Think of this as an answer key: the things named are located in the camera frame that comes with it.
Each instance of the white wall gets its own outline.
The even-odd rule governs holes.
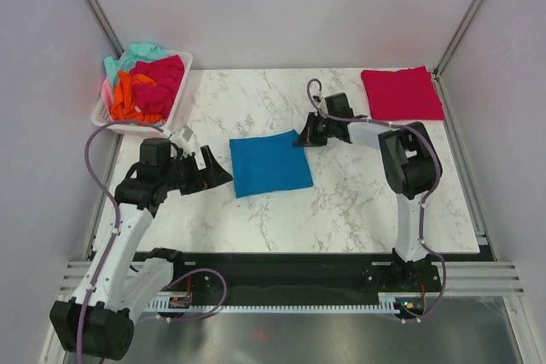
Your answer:
[[[435,66],[471,0],[99,0],[122,44],[199,68]]]
[[[97,198],[84,144],[110,49],[83,0],[0,9],[0,362],[33,363]],[[93,147],[99,175],[112,142]]]
[[[546,338],[546,0],[485,0],[444,81],[493,244]]]

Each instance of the marble table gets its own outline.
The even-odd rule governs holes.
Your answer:
[[[302,130],[312,111],[305,86],[322,81],[322,95],[345,92],[355,114],[369,113],[362,69],[192,71],[173,129],[188,124],[200,145],[232,171],[229,139]],[[426,121],[444,167],[429,200],[426,239],[441,252],[479,251],[444,125]],[[141,137],[124,136],[110,189],[138,161]],[[391,252],[397,201],[386,183],[379,151],[331,139],[306,148],[314,187],[235,198],[233,183],[194,195],[169,193],[139,251],[156,246],[216,252]],[[108,232],[104,207],[95,247]]]

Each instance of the blue folded towel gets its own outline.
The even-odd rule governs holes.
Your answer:
[[[303,147],[294,147],[295,130],[277,136],[229,140],[235,196],[313,186]]]

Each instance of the pink cloth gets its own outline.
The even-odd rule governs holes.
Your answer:
[[[157,85],[136,84],[131,89],[133,101],[143,113],[158,113],[168,118],[184,75],[184,64],[179,55],[145,63],[139,61],[130,71],[131,76],[143,74]]]
[[[106,106],[108,112],[110,112],[110,107],[113,104],[113,93],[112,87],[110,86],[110,80],[108,80],[108,76],[106,76],[106,78],[102,82],[101,98],[104,101],[104,105]]]

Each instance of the crimson cloth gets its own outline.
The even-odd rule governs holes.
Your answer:
[[[442,102],[426,67],[397,72],[364,70],[361,77],[373,119],[444,119]]]
[[[132,87],[132,97],[143,113],[161,114],[169,118],[178,88],[184,75],[184,63],[179,55],[145,63],[138,61],[130,71],[131,76],[143,74],[153,79],[157,85],[136,84]]]

